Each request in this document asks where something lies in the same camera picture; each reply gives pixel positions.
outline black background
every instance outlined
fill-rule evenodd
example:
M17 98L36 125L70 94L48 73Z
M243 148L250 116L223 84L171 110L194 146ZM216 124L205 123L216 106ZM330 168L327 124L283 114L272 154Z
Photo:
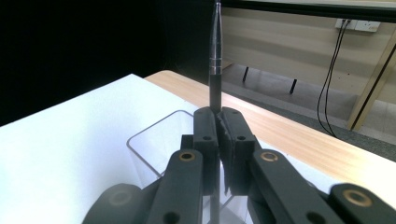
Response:
M2 1L0 126L135 74L207 82L213 1Z

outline power cord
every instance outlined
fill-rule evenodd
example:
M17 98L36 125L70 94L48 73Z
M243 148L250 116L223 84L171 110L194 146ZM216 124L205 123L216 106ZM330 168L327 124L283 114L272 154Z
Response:
M317 113L318 113L318 121L319 121L319 123L320 123L320 126L322 126L322 128L323 128L329 135L331 135L331 136L333 136L333 137L335 137L335 138L337 138L337 136L335 135L334 131L332 130L332 127L331 127L331 125L330 125L329 119L328 119L328 117L327 117L327 102L328 102L328 98L329 98L329 87L330 87L330 83L331 83L331 81L332 81L332 70L333 70L333 68L334 68L335 60L337 59L338 52L339 52L340 47L341 47L341 42L343 41L344 32L346 31L347 26L349 25L349 23L350 23L350 20L343 20L342 23L341 23L341 28L340 28L340 31L339 31L339 33L338 33L338 37L337 37L337 42L336 42L336 45L335 45L334 54L332 55L332 62L330 63L330 67L329 67L329 71L328 71L327 76L326 76L326 80L325 80L325 82L324 82L324 84L323 84L323 88L322 88L322 90L321 90L321 92L320 92L320 96L319 96L319 98L318 98ZM324 115L325 115L325 119L326 119L327 125L328 125L328 127L329 127L329 130L326 129L326 128L324 127L322 121L320 120L320 116L319 116L320 99L321 99L321 97L322 97L322 94L323 94L323 92L324 92L324 89L326 88L326 84L327 84L327 89L326 89L326 94L325 94L325 95L326 95L326 98L325 98L325 106L324 106Z

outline gray floor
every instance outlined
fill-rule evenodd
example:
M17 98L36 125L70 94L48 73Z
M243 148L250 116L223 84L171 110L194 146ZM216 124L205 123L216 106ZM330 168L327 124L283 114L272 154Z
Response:
M297 81L294 93L289 94L292 78L249 68L247 79L242 82L245 70L246 67L240 64L224 68L222 90L326 133L318 122L317 114L322 86ZM335 135L352 145L396 161L396 105L376 101L361 129L352 132L346 125L357 97L329 90L327 115ZM323 125L327 125L323 113L319 114Z

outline metal leg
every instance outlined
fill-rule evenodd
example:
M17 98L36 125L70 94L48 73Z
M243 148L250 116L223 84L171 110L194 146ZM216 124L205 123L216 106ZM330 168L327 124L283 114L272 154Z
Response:
M247 75L248 75L248 67L247 70L245 70L244 79L242 79L243 82L245 82L245 80L247 79Z
M297 83L297 79L294 79L293 84L291 85L290 94L293 94L296 83Z

